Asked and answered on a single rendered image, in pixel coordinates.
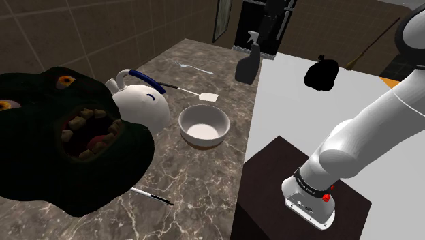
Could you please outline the white bowl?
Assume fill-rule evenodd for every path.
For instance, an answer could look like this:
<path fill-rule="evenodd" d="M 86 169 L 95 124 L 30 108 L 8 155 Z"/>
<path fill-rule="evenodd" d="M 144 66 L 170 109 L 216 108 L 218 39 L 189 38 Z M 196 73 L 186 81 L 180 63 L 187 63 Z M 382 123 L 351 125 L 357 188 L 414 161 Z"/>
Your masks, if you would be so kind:
<path fill-rule="evenodd" d="M 230 119 L 217 107 L 198 104 L 180 113 L 178 125 L 181 136 L 189 144 L 211 148 L 224 141 L 230 130 Z"/>

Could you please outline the silver fork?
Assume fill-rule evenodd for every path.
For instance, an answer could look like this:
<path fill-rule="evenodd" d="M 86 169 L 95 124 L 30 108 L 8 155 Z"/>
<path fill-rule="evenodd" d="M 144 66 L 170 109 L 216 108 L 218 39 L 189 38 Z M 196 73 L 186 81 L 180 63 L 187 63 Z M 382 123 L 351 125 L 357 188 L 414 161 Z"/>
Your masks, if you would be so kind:
<path fill-rule="evenodd" d="M 198 71 L 201 71 L 201 72 L 203 72 L 203 73 L 207 73 L 207 74 L 210 74 L 210 75 L 215 75 L 213 72 L 209 72 L 209 71 L 206 71 L 206 70 L 200 69 L 200 68 L 198 68 L 198 67 L 194 67 L 194 66 L 192 66 L 192 65 L 185 65 L 185 64 L 183 64 L 183 63 L 179 63 L 178 61 L 174 61 L 174 62 L 175 62 L 175 64 L 177 64 L 177 65 L 178 65 L 178 66 L 180 66 L 181 68 L 193 68 L 193 69 L 198 70 Z"/>

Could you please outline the dark spray bottle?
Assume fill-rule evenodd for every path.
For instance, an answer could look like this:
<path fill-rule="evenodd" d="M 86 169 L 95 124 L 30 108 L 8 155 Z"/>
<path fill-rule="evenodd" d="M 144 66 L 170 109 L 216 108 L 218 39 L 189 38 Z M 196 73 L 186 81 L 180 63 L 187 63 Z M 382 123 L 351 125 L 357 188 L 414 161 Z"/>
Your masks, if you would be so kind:
<path fill-rule="evenodd" d="M 244 57 L 238 62 L 235 71 L 235 80 L 240 83 L 252 85 L 259 70 L 261 51 L 260 46 L 257 43 L 259 33 L 248 31 L 248 34 L 250 35 L 250 38 L 247 43 L 251 40 L 253 41 L 251 45 L 251 52 L 248 57 Z"/>

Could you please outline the dark robot stand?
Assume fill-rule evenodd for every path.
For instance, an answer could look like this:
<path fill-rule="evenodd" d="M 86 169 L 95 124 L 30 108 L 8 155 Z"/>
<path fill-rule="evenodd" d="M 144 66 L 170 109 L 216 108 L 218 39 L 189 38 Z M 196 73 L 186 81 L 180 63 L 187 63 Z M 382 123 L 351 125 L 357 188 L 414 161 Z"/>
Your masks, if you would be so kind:
<path fill-rule="evenodd" d="M 244 163 L 230 240 L 360 240 L 371 202 L 342 181 L 334 184 L 336 217 L 327 230 L 285 206 L 281 184 L 307 158 L 278 136 Z"/>

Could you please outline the black and white pen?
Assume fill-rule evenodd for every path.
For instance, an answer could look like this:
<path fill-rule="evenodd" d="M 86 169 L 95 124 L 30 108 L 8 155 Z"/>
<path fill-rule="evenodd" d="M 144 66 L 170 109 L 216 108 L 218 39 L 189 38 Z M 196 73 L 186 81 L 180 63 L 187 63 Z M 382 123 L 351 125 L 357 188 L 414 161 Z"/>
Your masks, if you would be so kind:
<path fill-rule="evenodd" d="M 159 202 L 162 202 L 162 203 L 164 203 L 164 204 L 166 204 L 166 205 L 174 206 L 174 203 L 172 203 L 172 202 L 170 202 L 170 201 L 168 201 L 168 200 L 166 200 L 166 199 L 164 199 L 164 198 L 161 198 L 161 197 L 159 197 L 159 196 L 156 196 L 156 195 L 154 195 L 154 194 L 150 194 L 150 193 L 148 193 L 148 192 L 145 192 L 145 191 L 143 191 L 143 190 L 140 190 L 140 189 L 138 189 L 138 188 L 136 188 L 136 187 L 131 187 L 131 189 L 130 189 L 130 190 L 131 190 L 131 191 L 133 191 L 133 192 L 135 192 L 135 193 L 138 193 L 138 194 L 141 194 L 141 195 L 143 195 L 143 196 L 146 196 L 146 197 L 152 198 L 152 199 L 154 199 L 154 200 L 157 200 L 157 201 L 159 201 Z"/>

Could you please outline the black refrigerator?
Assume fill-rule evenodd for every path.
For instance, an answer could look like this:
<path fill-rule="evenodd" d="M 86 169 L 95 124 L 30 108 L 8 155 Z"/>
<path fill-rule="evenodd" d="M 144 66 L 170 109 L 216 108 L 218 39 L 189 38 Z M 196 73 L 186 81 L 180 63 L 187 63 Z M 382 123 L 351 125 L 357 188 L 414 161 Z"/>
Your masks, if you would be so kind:
<path fill-rule="evenodd" d="M 273 60 L 298 0 L 243 0 L 232 50 L 250 53 L 249 31 L 259 33 L 261 57 Z"/>

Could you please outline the black garbage bag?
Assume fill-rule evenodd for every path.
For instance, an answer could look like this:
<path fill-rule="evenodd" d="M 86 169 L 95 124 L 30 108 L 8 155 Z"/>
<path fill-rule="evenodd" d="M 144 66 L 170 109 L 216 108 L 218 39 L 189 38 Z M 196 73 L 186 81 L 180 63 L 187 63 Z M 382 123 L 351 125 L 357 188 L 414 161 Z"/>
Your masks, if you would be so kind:
<path fill-rule="evenodd" d="M 338 62 L 318 56 L 318 62 L 313 64 L 304 76 L 304 84 L 317 91 L 330 91 L 339 72 Z"/>

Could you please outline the dark framed wall picture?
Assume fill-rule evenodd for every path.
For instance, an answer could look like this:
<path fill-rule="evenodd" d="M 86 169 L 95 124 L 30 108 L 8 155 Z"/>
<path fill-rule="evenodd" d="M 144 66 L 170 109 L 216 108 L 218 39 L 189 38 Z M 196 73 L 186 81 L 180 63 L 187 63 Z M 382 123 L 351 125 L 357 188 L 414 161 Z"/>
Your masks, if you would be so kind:
<path fill-rule="evenodd" d="M 232 0 L 217 0 L 215 26 L 212 42 L 215 43 L 226 31 L 230 21 Z"/>

